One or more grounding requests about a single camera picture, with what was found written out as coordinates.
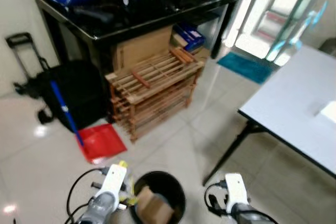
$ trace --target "white table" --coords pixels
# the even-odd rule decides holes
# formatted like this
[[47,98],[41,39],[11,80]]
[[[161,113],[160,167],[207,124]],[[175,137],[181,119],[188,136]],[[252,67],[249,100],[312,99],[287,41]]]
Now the white table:
[[259,132],[268,132],[336,177],[336,124],[319,113],[335,100],[336,58],[303,46],[238,110],[247,125],[203,185],[249,134]]

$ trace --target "teal doormat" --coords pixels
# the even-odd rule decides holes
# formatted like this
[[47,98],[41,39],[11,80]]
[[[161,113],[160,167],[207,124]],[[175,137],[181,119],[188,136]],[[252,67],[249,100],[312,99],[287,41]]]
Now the teal doormat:
[[234,52],[229,52],[217,63],[258,84],[262,84],[266,81],[273,71],[270,67],[245,59]]

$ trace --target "cardboard in trash bin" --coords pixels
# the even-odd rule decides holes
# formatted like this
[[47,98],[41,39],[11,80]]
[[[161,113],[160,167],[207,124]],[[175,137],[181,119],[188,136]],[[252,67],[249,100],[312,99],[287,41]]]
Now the cardboard in trash bin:
[[137,215],[144,224],[167,224],[174,210],[148,186],[138,194]]

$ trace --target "red dustpan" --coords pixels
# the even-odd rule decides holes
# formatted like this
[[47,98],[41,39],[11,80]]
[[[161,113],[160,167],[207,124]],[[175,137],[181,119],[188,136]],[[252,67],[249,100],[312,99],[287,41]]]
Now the red dustpan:
[[126,150],[125,145],[111,124],[104,124],[78,131],[56,82],[52,81],[51,86],[68,119],[72,131],[77,137],[78,145],[89,163],[97,164],[104,158],[117,155]]

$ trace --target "black trash bin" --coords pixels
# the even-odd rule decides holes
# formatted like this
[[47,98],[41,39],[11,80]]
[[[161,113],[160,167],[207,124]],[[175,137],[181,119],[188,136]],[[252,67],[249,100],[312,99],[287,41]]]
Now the black trash bin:
[[[166,172],[157,171],[147,173],[135,183],[135,195],[138,195],[145,186],[149,186],[153,193],[162,195],[174,210],[169,224],[179,223],[185,211],[186,200],[183,188],[177,179]],[[130,210],[135,223],[142,224],[135,212],[135,207],[131,207]]]

